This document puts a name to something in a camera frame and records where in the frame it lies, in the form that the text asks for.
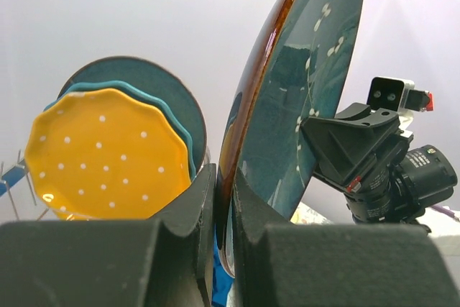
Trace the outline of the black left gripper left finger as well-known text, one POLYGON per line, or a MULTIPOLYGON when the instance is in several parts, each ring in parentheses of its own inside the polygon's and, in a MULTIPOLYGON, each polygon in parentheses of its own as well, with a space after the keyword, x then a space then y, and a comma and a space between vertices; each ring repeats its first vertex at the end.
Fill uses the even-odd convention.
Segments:
POLYGON ((3 306, 209 306, 216 166, 147 220, 1 227, 3 306))

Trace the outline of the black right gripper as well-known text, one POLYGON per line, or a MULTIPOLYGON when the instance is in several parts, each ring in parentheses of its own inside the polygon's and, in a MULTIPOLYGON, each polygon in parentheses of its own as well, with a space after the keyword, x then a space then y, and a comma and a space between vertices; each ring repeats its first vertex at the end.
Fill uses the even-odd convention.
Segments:
POLYGON ((356 223, 411 223, 454 193, 455 170, 436 147, 410 150, 399 114, 353 103, 334 118, 310 116, 303 136, 316 175, 344 191, 356 223))

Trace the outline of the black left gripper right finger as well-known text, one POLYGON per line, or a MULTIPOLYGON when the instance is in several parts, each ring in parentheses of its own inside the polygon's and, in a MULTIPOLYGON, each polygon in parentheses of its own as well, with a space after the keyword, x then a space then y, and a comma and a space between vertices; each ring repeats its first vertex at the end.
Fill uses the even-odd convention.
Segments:
POLYGON ((296 225, 236 174, 237 306, 457 306, 441 253, 419 226, 296 225))

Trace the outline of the dark teal round plate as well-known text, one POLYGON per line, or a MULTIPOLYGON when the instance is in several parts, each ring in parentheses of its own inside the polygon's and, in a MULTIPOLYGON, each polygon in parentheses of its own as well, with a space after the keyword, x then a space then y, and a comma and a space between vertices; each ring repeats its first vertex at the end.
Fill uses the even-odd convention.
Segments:
POLYGON ((277 0, 237 87, 218 162, 216 239, 233 275, 231 199, 243 183, 289 219, 316 163, 300 125, 335 115, 363 0, 277 0))

